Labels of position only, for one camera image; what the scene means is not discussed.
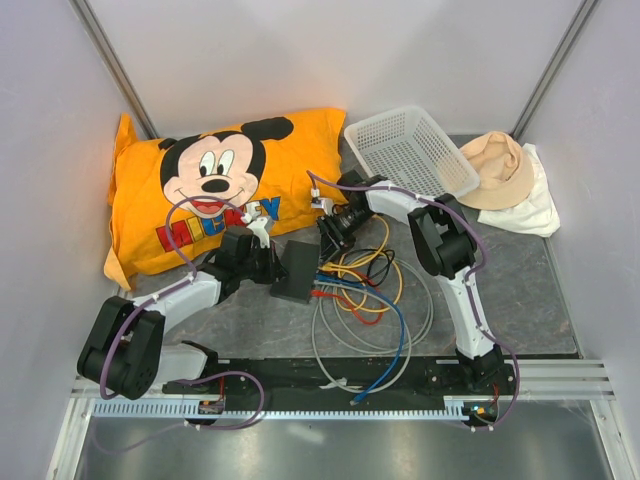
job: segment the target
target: orange pillow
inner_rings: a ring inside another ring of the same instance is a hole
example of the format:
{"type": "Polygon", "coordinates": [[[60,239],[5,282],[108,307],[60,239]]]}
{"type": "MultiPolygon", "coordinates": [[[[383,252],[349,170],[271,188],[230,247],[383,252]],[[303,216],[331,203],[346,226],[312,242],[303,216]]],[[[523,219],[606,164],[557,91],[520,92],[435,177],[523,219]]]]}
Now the orange pillow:
{"type": "MultiPolygon", "coordinates": [[[[213,195],[249,213],[269,215],[272,235],[313,225],[321,213],[311,208],[314,173],[340,177],[338,136],[345,113],[334,108],[282,117],[174,139],[138,141],[123,114],[116,135],[109,187],[112,245],[104,266],[110,279],[132,288],[136,273],[155,274],[182,263],[165,232],[169,209],[185,197],[213,195]]],[[[321,187],[335,202],[344,198],[321,187]]],[[[216,248],[240,215],[208,201],[183,204],[171,218],[172,236],[190,258],[216,248]]]]}

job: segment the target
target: cartoon nose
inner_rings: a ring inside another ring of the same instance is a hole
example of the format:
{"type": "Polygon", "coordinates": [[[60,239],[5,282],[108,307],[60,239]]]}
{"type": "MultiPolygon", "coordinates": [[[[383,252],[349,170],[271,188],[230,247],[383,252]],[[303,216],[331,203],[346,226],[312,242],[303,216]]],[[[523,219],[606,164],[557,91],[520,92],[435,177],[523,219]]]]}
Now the cartoon nose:
{"type": "Polygon", "coordinates": [[[226,180],[209,180],[202,185],[202,189],[209,193],[226,192],[229,190],[229,182],[226,180]]]}

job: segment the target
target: cartoon eye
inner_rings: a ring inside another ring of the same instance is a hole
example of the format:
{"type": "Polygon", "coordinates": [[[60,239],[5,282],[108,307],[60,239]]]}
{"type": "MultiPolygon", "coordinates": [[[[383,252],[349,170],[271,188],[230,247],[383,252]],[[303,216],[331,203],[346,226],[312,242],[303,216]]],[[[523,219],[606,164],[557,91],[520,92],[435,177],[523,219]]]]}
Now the cartoon eye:
{"type": "Polygon", "coordinates": [[[206,177],[213,173],[213,166],[216,164],[216,156],[213,152],[207,152],[200,160],[200,176],[206,177]]]}
{"type": "Polygon", "coordinates": [[[229,176],[229,170],[231,169],[231,164],[233,163],[234,153],[233,150],[225,150],[220,155],[220,161],[218,162],[218,175],[226,175],[229,176]]]}

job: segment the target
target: white wall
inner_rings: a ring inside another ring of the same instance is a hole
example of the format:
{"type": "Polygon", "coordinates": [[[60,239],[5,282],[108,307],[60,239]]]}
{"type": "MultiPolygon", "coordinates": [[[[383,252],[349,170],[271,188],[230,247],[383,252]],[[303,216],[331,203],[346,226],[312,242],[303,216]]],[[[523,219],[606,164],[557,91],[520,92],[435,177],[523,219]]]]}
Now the white wall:
{"type": "Polygon", "coordinates": [[[602,358],[640,448],[640,3],[600,2],[525,133],[562,228],[552,237],[585,352],[602,358]]]}
{"type": "Polygon", "coordinates": [[[511,131],[579,0],[90,0],[162,135],[405,104],[511,131]]]}
{"type": "Polygon", "coordinates": [[[44,478],[105,296],[106,192],[126,108],[65,0],[0,15],[0,477],[44,478]]]}

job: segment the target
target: gray tabletop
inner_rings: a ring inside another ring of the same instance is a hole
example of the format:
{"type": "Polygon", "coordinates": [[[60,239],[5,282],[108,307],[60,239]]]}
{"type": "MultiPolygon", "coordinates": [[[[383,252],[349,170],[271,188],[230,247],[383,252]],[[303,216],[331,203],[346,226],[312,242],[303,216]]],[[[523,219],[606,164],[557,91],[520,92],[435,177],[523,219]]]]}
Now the gray tabletop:
{"type": "MultiPolygon", "coordinates": [[[[452,137],[461,144],[469,137],[452,137]]],[[[357,161],[346,142],[341,143],[343,171],[357,161]]],[[[506,232],[476,222],[477,212],[465,209],[471,225],[485,240],[490,253],[487,267],[478,274],[478,290],[487,321],[493,332],[521,354],[575,353],[571,325],[552,271],[544,241],[535,236],[506,232]]],[[[389,248],[398,258],[418,266],[409,228],[393,220],[389,248]]],[[[380,222],[369,221],[358,231],[358,245],[377,247],[384,236],[380,222]]],[[[281,253],[289,239],[317,243],[315,227],[275,237],[281,253]]],[[[138,279],[136,295],[151,293],[186,275],[186,267],[138,279]]],[[[427,338],[414,348],[417,355],[452,354],[455,348],[453,323],[436,282],[422,272],[434,299],[434,322],[427,338]]],[[[425,293],[418,281],[405,272],[405,288],[398,305],[411,331],[416,331],[427,313],[425,293]]],[[[397,278],[389,275],[381,290],[393,298],[397,278]]],[[[167,333],[165,343],[193,340],[216,350],[224,358],[268,358],[313,356],[311,318],[317,300],[300,305],[269,296],[264,285],[245,282],[240,290],[214,308],[201,311],[167,333]]],[[[331,325],[337,324],[328,308],[331,325]]],[[[379,345],[395,348],[399,323],[386,314],[380,324],[360,324],[350,314],[345,319],[354,332],[379,345]]],[[[336,326],[341,336],[344,331],[336,326]]],[[[351,356],[354,352],[333,339],[321,324],[317,326],[322,356],[351,356]]]]}

